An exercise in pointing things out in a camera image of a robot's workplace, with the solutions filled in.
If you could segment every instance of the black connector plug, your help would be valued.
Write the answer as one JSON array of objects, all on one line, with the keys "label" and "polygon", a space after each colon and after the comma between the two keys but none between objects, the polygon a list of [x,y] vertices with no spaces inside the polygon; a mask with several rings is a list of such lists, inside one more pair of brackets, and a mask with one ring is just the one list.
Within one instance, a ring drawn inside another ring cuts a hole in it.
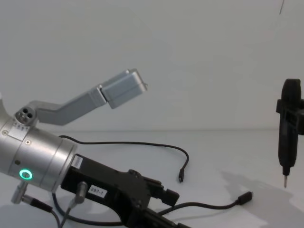
[{"label": "black connector plug", "polygon": [[180,173],[179,173],[179,181],[180,181],[180,183],[182,183],[184,181],[184,177],[185,177],[185,170],[184,169],[180,169]]},{"label": "black connector plug", "polygon": [[241,195],[238,197],[237,202],[239,205],[243,205],[245,203],[248,203],[249,201],[252,200],[253,197],[253,192],[248,191],[245,194]]}]

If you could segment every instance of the green ring light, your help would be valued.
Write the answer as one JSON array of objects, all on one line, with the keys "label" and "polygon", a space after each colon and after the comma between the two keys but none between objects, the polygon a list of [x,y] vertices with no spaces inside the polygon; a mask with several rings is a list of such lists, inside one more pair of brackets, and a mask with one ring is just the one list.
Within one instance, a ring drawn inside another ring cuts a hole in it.
[{"label": "green ring light", "polygon": [[22,179],[25,180],[30,180],[33,178],[32,172],[27,169],[20,170],[19,175]]}]

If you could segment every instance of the black screwdriver holder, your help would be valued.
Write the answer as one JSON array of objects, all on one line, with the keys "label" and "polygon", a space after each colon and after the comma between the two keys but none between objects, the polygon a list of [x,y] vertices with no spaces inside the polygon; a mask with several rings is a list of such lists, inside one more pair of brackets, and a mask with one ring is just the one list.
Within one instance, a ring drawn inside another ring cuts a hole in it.
[{"label": "black screwdriver holder", "polygon": [[276,112],[280,114],[278,156],[283,175],[288,176],[290,167],[295,165],[298,135],[304,135],[304,100],[299,79],[285,81]]}]

